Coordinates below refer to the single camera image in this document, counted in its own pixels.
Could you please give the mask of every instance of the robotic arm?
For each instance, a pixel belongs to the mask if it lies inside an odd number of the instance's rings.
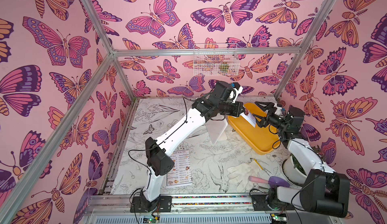
[[[278,206],[290,203],[308,212],[335,217],[345,217],[348,211],[350,181],[345,174],[336,173],[312,150],[308,141],[302,139],[300,128],[305,113],[299,108],[290,108],[284,117],[278,115],[274,103],[255,102],[266,117],[255,115],[259,127],[269,124],[276,127],[280,141],[301,164],[308,177],[301,190],[287,187],[271,188],[270,202]]]

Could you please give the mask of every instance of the white glove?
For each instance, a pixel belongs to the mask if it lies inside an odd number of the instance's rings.
[[[227,177],[229,183],[237,185],[236,192],[244,193],[250,191],[254,187],[254,182],[249,181],[249,176],[258,176],[261,170],[255,161],[251,163],[241,163],[238,166],[230,167],[227,171],[230,173]]]

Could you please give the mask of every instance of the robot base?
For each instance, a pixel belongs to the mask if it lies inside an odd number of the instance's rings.
[[[141,192],[140,196],[133,197],[130,212],[152,212],[159,208],[158,212],[171,212],[172,196],[159,196],[154,201],[148,201]]]

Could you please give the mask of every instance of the purple object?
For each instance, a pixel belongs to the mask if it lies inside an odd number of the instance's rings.
[[[254,177],[254,176],[249,176],[249,181],[269,184],[271,188],[276,186],[290,187],[290,184],[286,180],[284,180],[283,178],[279,178],[277,176],[272,176],[268,180]]]

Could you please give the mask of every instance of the metal vent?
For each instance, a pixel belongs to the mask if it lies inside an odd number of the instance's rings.
[[[143,222],[143,215],[137,216],[138,222]],[[131,224],[137,223],[133,216],[98,216],[95,222],[89,224]],[[270,214],[250,213],[250,214],[161,214],[161,224],[255,224],[271,223]]]

